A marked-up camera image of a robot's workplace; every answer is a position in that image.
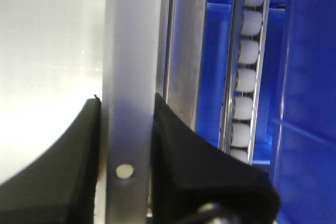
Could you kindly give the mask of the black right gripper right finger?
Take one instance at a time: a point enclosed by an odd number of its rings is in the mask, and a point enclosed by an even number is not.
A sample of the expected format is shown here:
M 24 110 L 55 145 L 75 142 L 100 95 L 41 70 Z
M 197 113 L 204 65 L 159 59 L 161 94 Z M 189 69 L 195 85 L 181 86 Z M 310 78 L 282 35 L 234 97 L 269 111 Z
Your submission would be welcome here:
M 155 95 L 151 147 L 154 223 L 276 219 L 280 198 L 266 174 L 206 142 L 160 94 Z

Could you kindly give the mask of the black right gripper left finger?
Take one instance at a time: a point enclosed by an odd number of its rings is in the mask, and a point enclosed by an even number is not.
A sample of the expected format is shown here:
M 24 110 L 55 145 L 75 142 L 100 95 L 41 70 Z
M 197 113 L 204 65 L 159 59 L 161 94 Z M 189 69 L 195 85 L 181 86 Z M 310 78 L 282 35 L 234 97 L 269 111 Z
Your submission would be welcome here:
M 101 102 L 88 99 L 65 133 L 1 185 L 1 223 L 93 223 Z

